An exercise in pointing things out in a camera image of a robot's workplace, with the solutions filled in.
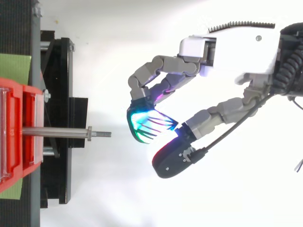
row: robotic hand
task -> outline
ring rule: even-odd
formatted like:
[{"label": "robotic hand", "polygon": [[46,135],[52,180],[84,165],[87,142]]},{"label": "robotic hand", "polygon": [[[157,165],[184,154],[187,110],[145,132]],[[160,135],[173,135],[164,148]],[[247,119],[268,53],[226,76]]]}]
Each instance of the robotic hand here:
[{"label": "robotic hand", "polygon": [[[131,105],[127,119],[132,135],[149,143],[165,130],[177,137],[154,156],[152,165],[159,177],[169,178],[205,156],[229,133],[274,95],[294,100],[303,96],[303,23],[277,32],[274,24],[230,22],[209,29],[206,35],[192,35],[180,43],[175,57],[156,56],[141,66],[128,80]],[[178,122],[158,112],[157,103],[178,88],[210,70],[241,71],[235,83],[243,85],[243,97],[236,97],[207,110],[201,110],[177,128]],[[161,83],[146,85],[167,73]],[[219,124],[235,123],[209,146],[195,150],[191,143],[211,133]]]}]

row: black wire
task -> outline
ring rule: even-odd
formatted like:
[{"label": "black wire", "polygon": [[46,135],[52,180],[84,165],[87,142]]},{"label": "black wire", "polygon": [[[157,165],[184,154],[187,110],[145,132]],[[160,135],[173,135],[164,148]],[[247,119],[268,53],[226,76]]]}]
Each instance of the black wire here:
[{"label": "black wire", "polygon": [[299,107],[301,110],[303,110],[303,107],[301,107],[295,100],[293,100],[293,103],[294,103],[297,107]]},{"label": "black wire", "polygon": [[237,123],[235,123],[229,130],[227,130],[225,133],[223,133],[219,138],[217,138],[214,142],[212,142],[210,145],[206,147],[206,150],[209,150],[213,148],[215,145],[217,145],[221,140],[223,140],[226,136],[231,134],[236,128],[238,128],[245,120],[247,120],[256,110],[260,108],[266,101],[268,101],[271,97],[273,97],[275,94],[270,94],[260,100],[258,103],[256,103],[247,114],[244,115]]},{"label": "black wire", "polygon": [[303,160],[301,161],[300,166],[299,166],[299,168],[297,169],[297,173],[300,171],[302,165],[303,165]]},{"label": "black wire", "polygon": [[[299,107],[301,110],[303,110],[303,107],[301,107],[296,101],[295,101],[295,98],[293,98],[292,99],[292,102],[297,106],[297,107]],[[300,163],[300,166],[299,166],[299,168],[297,169],[297,173],[300,171],[300,169],[301,169],[301,167],[303,166],[303,160],[301,161],[301,163]]]}]

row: black frame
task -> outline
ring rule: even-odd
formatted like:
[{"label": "black frame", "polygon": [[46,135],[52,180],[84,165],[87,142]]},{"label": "black frame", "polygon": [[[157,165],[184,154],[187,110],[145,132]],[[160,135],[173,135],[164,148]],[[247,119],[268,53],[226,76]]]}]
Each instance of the black frame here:
[{"label": "black frame", "polygon": [[[41,52],[45,85],[52,95],[45,104],[45,126],[86,128],[87,98],[72,97],[72,51],[69,38],[54,39],[54,31],[42,31],[41,41],[50,42]],[[71,199],[71,149],[83,148],[85,139],[50,138],[44,145],[53,147],[55,156],[45,156],[41,164],[41,208],[48,199],[67,204]]]}]

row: green paper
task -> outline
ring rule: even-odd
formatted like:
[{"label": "green paper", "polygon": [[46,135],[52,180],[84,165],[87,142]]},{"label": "green paper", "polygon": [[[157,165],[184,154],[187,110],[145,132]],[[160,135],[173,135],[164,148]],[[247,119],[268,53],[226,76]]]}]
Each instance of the green paper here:
[{"label": "green paper", "polygon": [[19,179],[13,186],[0,193],[0,199],[19,200],[22,189],[22,178]]},{"label": "green paper", "polygon": [[28,83],[31,56],[0,54],[0,77],[12,79],[19,84]]},{"label": "green paper", "polygon": [[[30,62],[31,56],[0,53],[0,77],[27,85]],[[21,189],[22,178],[0,193],[0,199],[20,200]]]}]

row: white backdrop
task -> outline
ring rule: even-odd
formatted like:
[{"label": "white backdrop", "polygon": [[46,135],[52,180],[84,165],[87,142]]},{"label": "white backdrop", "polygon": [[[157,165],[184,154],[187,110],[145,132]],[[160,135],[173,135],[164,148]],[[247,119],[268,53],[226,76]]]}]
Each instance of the white backdrop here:
[{"label": "white backdrop", "polygon": [[[151,166],[162,138],[140,144],[126,121],[127,80],[138,67],[159,54],[176,55],[181,39],[208,26],[252,20],[281,29],[303,22],[300,1],[41,3],[42,29],[76,45],[73,95],[89,98],[88,125],[113,133],[73,150],[71,201],[49,201],[41,210],[42,227],[303,226],[303,175],[294,172],[303,158],[303,112],[285,97],[270,100],[199,163],[171,179],[160,179]],[[241,96],[243,87],[233,79],[229,74],[198,77],[159,108],[183,122],[200,109]],[[194,147],[208,145],[229,127],[217,127]]]}]

